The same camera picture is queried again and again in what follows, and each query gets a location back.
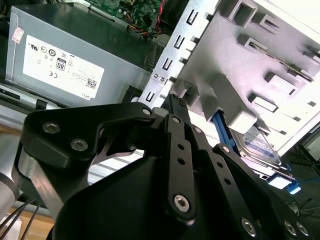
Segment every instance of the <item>motherboard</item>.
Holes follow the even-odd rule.
[[[157,18],[162,0],[87,0],[100,10],[147,31]]]

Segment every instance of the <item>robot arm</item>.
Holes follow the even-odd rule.
[[[226,144],[212,148],[184,100],[33,112],[15,160],[22,190],[55,218],[52,239],[313,239]],[[92,163],[144,157],[88,186]]]

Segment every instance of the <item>qr code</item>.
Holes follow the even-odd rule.
[[[91,89],[96,89],[96,85],[97,85],[97,81],[92,80],[90,78],[88,78],[88,80],[86,81],[86,84],[85,84],[86,87],[89,87]]]

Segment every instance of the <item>cable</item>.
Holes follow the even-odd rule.
[[[302,208],[303,208],[307,203],[309,203],[311,200],[312,200],[312,198],[310,197],[307,201],[305,201],[304,204],[301,205],[301,207],[300,207],[300,209],[299,209],[299,212],[298,212],[298,216],[300,216],[300,212],[301,212]]]
[[[24,232],[22,234],[21,240],[24,240],[26,238],[27,233],[28,233],[28,231],[29,231],[29,229],[31,227],[32,222],[34,221],[34,219],[36,217],[36,214],[37,214],[39,208],[40,208],[40,204],[38,204],[38,206],[36,206],[36,209],[35,209],[32,217],[30,218],[30,221],[28,222],[28,225],[26,226],[26,228],[25,228],[25,230],[24,230]]]
[[[14,217],[14,219],[10,222],[9,226],[4,230],[3,234],[0,236],[0,240],[5,239],[6,235],[8,234],[8,232],[10,231],[10,229],[12,228],[12,226],[15,224],[15,222],[18,220],[18,218],[20,217],[20,215],[22,214],[24,210],[21,209]]]
[[[19,211],[25,209],[25,207],[27,205],[29,205],[30,203],[32,203],[34,200],[33,199],[30,199],[29,201],[25,202],[24,204],[22,204],[20,207],[18,207],[16,210],[13,211],[13,213],[11,213],[4,221],[3,223],[1,223],[0,225],[0,232],[1,230],[6,226],[6,224],[10,221],[10,219],[12,219],[12,217],[14,215],[16,215],[16,213],[18,213]]]
[[[299,181],[299,183],[300,183],[300,184],[301,184],[301,183],[308,183],[308,182],[312,182],[312,181],[314,181],[314,180],[320,180],[320,177],[317,176],[317,177],[312,178],[312,179],[309,179],[309,180]]]
[[[313,209],[320,209],[320,206],[309,207],[309,208],[305,208],[303,210],[313,210]]]

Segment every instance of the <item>wooden surface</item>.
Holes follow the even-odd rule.
[[[12,213],[14,210],[14,208],[11,208],[9,213]],[[23,211],[23,213],[21,214],[20,219],[22,221],[22,225],[19,234],[19,240],[21,239],[22,234],[24,233],[32,215],[33,213],[28,211]],[[50,232],[53,225],[54,220],[52,218],[37,214],[31,224],[31,227],[28,231],[28,234],[26,235],[25,240],[46,240],[47,235]]]
[[[0,133],[10,133],[10,134],[15,134],[15,135],[20,135],[21,131],[0,124]]]

